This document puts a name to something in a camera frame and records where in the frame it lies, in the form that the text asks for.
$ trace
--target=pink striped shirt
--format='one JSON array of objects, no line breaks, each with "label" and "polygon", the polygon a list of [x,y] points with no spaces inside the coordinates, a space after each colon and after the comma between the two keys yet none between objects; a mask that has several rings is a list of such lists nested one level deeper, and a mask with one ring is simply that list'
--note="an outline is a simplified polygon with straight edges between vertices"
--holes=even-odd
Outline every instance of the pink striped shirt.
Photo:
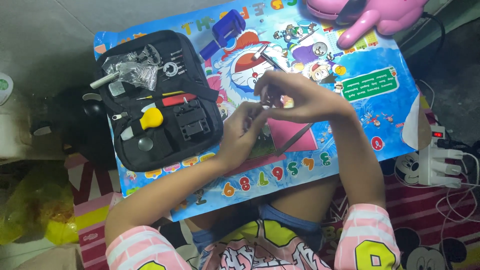
[{"label": "pink striped shirt", "polygon": [[[205,249],[204,270],[331,269],[291,230],[276,221],[252,221]],[[140,226],[124,232],[107,248],[111,270],[191,269],[157,230]],[[338,270],[401,269],[400,251],[388,213],[357,204],[344,221],[335,256]]]}]

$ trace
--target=person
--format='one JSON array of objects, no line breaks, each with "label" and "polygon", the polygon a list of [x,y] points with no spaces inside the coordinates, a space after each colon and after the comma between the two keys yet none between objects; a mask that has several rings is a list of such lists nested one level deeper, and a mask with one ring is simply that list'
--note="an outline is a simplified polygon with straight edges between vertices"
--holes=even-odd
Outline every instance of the person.
[{"label": "person", "polygon": [[293,108],[242,103],[224,125],[218,153],[199,164],[161,177],[118,203],[105,224],[112,270],[190,269],[150,224],[188,195],[242,164],[267,118],[297,123],[329,121],[339,175],[283,189],[257,212],[237,204],[186,220],[202,254],[199,269],[330,269],[317,255],[320,222],[338,181],[350,207],[335,256],[335,269],[398,269],[400,252],[385,210],[384,180],[353,107],[341,96],[301,74],[266,72],[255,95],[267,87],[272,104],[293,98]]}]

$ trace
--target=hand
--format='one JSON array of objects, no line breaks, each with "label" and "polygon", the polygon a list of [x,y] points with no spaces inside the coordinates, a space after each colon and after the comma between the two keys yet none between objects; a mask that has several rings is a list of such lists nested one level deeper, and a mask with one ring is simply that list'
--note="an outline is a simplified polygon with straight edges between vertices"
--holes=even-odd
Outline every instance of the hand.
[{"label": "hand", "polygon": [[[267,87],[269,99],[266,103],[277,107],[268,109],[267,116],[276,120],[315,123],[354,113],[353,107],[340,95],[318,86],[301,74],[267,71],[256,83],[254,94],[261,95],[264,87]],[[293,108],[283,108],[282,95],[293,99]]]},{"label": "hand", "polygon": [[260,103],[243,102],[225,121],[223,139],[215,159],[227,172],[247,159],[266,120],[266,111]]}]

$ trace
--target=black zippered case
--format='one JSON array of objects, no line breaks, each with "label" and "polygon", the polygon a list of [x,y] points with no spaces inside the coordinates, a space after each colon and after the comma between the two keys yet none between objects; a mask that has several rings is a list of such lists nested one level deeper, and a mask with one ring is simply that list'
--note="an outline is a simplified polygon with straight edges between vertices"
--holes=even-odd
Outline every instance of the black zippered case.
[{"label": "black zippered case", "polygon": [[[97,60],[97,71],[95,79],[107,75],[102,69],[102,64],[108,56],[125,54],[135,51],[139,54],[145,45],[151,44],[163,59],[163,64],[170,62],[170,54],[182,49],[183,65],[186,71],[182,74],[170,77],[160,77],[163,73],[158,72],[155,91],[142,87],[134,87],[123,82],[125,93],[113,97],[108,85],[99,88],[100,95],[104,101],[107,114],[110,118],[113,130],[113,145],[117,156],[122,164],[130,171],[147,172],[182,161],[185,158],[194,156],[215,143],[218,143],[223,134],[223,122],[216,105],[218,91],[208,87],[207,79],[202,69],[200,59],[189,39],[180,33],[170,30],[154,32],[143,37],[136,38],[126,43],[115,46],[103,53]],[[175,106],[164,106],[162,103],[163,93],[184,91],[197,96],[201,108],[205,111],[206,121],[210,132],[196,134],[190,140],[184,140],[182,130],[179,127],[177,118],[173,111]],[[137,100],[137,98],[152,95],[152,99]],[[138,128],[138,120],[143,116],[141,109],[151,103],[162,113],[163,123],[156,128],[143,130]],[[112,116],[126,112],[128,116],[118,120],[112,120]],[[129,140],[122,140],[121,132],[132,126],[134,137]],[[153,148],[150,151],[141,151],[138,148],[140,138],[148,137],[153,140]]]}]

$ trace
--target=power strip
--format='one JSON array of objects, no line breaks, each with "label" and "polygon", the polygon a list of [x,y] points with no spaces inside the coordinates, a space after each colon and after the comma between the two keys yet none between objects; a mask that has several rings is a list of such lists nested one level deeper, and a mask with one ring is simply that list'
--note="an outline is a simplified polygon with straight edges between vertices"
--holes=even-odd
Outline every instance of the power strip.
[{"label": "power strip", "polygon": [[460,179],[446,176],[446,174],[459,175],[462,167],[445,163],[445,159],[461,160],[463,152],[438,147],[438,139],[445,139],[445,127],[437,125],[430,127],[432,128],[432,141],[425,149],[419,151],[419,184],[459,188],[461,186]]}]

